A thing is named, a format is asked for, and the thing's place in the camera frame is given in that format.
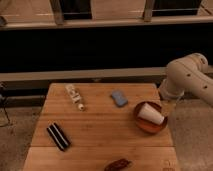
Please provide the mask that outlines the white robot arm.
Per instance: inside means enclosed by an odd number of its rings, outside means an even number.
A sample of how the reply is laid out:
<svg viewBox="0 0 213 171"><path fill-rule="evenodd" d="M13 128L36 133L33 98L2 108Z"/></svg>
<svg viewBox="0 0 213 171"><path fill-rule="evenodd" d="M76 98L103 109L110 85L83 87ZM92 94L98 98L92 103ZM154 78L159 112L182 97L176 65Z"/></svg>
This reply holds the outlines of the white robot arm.
<svg viewBox="0 0 213 171"><path fill-rule="evenodd" d="M200 53L192 53L170 61L165 69L166 78L159 86L164 100L180 99L186 91L213 107L213 79L204 74L208 60Z"/></svg>

